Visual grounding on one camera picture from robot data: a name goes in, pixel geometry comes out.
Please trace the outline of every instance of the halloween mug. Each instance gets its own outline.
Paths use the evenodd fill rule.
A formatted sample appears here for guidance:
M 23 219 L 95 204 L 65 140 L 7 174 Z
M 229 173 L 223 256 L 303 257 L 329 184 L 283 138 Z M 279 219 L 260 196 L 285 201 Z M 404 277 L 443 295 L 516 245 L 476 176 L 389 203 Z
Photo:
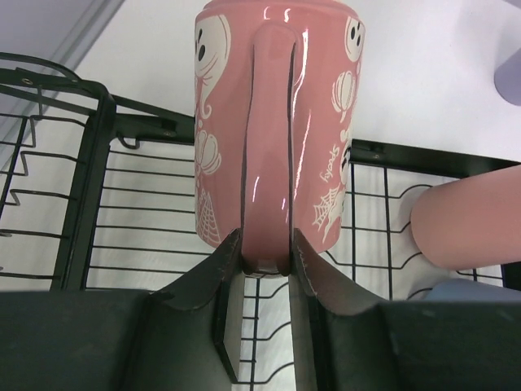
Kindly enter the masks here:
M 287 275 L 293 229 L 339 238 L 365 28 L 333 0 L 213 0 L 195 23 L 195 219 Z
M 411 212 L 414 241 L 445 269 L 519 262 L 520 194 L 521 165 L 433 187 Z

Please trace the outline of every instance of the wire grid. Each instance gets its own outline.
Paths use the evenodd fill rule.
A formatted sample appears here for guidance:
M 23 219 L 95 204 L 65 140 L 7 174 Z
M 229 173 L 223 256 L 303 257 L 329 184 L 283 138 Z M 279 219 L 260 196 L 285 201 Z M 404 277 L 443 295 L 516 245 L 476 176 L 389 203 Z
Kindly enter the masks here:
M 0 288 L 48 289 L 85 119 L 16 117 L 20 135 L 2 171 Z M 24 135 L 30 133 L 24 141 Z M 133 145 L 126 140 L 126 145 Z M 114 140 L 100 201 L 87 289 L 155 291 L 212 248 L 195 233 L 193 147 Z M 409 213 L 422 191 L 450 178 L 352 165 L 340 240 L 322 254 L 372 292 L 419 299 L 461 277 L 502 285 L 499 267 L 449 272 L 416 248 Z M 248 278 L 239 384 L 234 390 L 295 389 L 287 279 Z

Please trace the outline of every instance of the ceramic mug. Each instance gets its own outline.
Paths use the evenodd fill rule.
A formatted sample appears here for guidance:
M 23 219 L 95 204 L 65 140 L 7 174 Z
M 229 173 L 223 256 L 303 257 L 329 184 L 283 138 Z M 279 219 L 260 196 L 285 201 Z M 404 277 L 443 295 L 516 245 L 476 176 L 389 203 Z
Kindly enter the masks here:
M 247 268 L 289 273 L 293 229 L 339 238 L 365 28 L 333 0 L 213 0 L 195 24 L 196 230 L 242 227 Z

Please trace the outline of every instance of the black wire rack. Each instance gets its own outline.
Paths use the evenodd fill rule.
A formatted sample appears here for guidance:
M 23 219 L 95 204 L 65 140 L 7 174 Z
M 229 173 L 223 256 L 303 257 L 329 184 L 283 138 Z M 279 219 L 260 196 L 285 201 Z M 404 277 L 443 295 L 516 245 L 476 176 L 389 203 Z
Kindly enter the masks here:
M 0 289 L 154 292 L 212 253 L 195 233 L 193 118 L 110 95 L 39 59 L 0 59 L 64 74 L 0 69 L 0 95 L 28 103 L 0 110 L 2 127 L 15 129 L 0 142 L 9 156 L 0 172 Z M 78 96 L 93 99 L 90 107 Z M 322 255 L 391 300 L 418 299 L 452 277 L 519 289 L 517 264 L 434 268 L 411 242 L 408 221 L 428 187 L 514 164 L 355 140 L 340 241 Z M 287 297 L 287 279 L 247 277 L 234 389 L 295 387 Z

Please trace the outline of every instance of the spider web print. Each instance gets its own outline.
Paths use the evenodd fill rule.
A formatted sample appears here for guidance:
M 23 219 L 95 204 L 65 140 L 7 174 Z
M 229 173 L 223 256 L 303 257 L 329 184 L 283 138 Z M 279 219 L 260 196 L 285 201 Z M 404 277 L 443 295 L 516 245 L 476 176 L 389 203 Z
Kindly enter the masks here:
M 197 234 L 207 243 L 219 245 L 221 237 L 217 229 L 217 220 L 213 213 L 212 199 L 210 195 L 203 189 L 198 199 L 197 213 Z
M 315 209 L 315 221 L 313 225 L 318 226 L 319 230 L 322 228 L 322 224 L 324 224 L 326 218 L 329 217 L 329 212 L 335 205 L 336 195 L 339 193 L 339 189 L 340 185 L 335 189 L 330 189 L 326 195 L 320 197 L 320 204 L 313 206 Z

